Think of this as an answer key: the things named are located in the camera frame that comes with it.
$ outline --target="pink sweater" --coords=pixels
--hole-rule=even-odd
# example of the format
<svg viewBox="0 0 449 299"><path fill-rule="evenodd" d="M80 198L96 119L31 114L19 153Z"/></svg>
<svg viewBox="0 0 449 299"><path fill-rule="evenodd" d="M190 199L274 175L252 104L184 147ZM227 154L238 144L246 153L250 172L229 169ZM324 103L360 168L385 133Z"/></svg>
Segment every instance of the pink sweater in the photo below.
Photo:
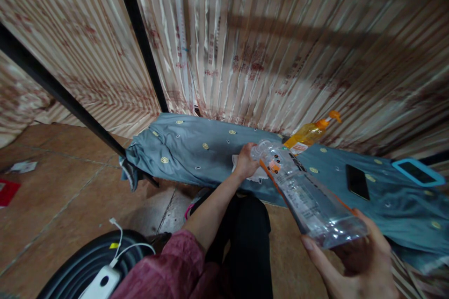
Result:
<svg viewBox="0 0 449 299"><path fill-rule="evenodd" d="M204 263L204 253L192 233L180 230L160 255L137 263L111 299L217 298L219 271L218 264Z"/></svg>

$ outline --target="forearm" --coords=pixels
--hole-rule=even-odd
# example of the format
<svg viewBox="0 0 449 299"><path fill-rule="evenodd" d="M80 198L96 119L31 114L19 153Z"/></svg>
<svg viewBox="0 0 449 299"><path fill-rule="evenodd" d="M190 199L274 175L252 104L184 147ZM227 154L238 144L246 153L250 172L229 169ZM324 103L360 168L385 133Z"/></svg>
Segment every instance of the forearm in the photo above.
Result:
<svg viewBox="0 0 449 299"><path fill-rule="evenodd" d="M195 210L182 227L190 231L200 243L204 252L212 244L228 204L243 179L231 174L216 190Z"/></svg>

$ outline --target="hand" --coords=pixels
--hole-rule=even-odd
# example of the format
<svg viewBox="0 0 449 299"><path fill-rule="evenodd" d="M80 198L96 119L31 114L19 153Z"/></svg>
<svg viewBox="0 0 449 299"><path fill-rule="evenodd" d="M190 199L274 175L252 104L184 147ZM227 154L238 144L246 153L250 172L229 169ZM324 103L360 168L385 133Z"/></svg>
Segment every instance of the hand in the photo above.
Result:
<svg viewBox="0 0 449 299"><path fill-rule="evenodd" d="M391 273L391 247L374 222L355 210L370 234L333 249L345 267L344 276L329 262L308 236L301 238L310 259L323 278L332 299L397 299L398 291Z"/></svg>
<svg viewBox="0 0 449 299"><path fill-rule="evenodd" d="M259 162L251 158L251 148L253 148L253 146L257 146L257 144L249 142L242 147L239 154L239 159L237 161L237 166L233 172L239 176L242 181L252 176L260 166Z"/></svg>

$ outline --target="person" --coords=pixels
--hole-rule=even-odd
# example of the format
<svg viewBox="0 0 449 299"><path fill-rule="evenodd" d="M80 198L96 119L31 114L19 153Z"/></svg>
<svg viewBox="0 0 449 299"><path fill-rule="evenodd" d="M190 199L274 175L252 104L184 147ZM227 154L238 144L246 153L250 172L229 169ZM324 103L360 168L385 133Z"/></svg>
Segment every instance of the person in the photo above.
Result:
<svg viewBox="0 0 449 299"><path fill-rule="evenodd" d="M112 299L273 297L267 210L254 196L236 196L259 166L250 155L254 145L242 148L234 172L195 204L161 254L145 257L128 273ZM370 234L334 250L343 275L308 236L302 236L303 246L330 298L397 298L390 246L372 220L356 213Z"/></svg>

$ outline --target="brown floor tile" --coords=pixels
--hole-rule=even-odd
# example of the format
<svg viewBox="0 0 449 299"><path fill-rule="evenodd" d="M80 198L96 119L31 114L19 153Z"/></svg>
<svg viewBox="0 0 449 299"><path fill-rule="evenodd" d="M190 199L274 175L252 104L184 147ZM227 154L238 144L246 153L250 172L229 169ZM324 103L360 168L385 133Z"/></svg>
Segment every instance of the brown floor tile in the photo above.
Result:
<svg viewBox="0 0 449 299"><path fill-rule="evenodd" d="M135 193L128 182L120 181L120 170L104 167L0 278L0 291L35 298L54 272L78 249L92 239L116 228L115 217L123 228L153 235L172 198L174 188L162 184L146 198L145 182Z"/></svg>
<svg viewBox="0 0 449 299"><path fill-rule="evenodd" d="M101 168L39 150L27 154L36 153L41 155L34 171L4 176L22 185L9 206L0 210L0 272Z"/></svg>
<svg viewBox="0 0 449 299"><path fill-rule="evenodd" d="M201 187L179 183L173 194L159 232L174 233L184 224L184 214Z"/></svg>
<svg viewBox="0 0 449 299"><path fill-rule="evenodd" d="M40 147L50 139L64 131L68 126L63 124L36 124L28 126L14 141L20 145Z"/></svg>
<svg viewBox="0 0 449 299"><path fill-rule="evenodd" d="M28 147L23 147L15 143L0 149L0 171L3 171L13 164L21 161L39 161L39 157L46 152Z"/></svg>
<svg viewBox="0 0 449 299"><path fill-rule="evenodd" d="M112 135L121 145L128 139ZM44 149L74 157L107 163L114 151L88 128L68 126L64 132L42 146Z"/></svg>
<svg viewBox="0 0 449 299"><path fill-rule="evenodd" d="M271 222L270 260L274 298L327 298L321 276L300 241L301 234L287 208L266 204ZM338 270L342 265L330 251L326 255Z"/></svg>

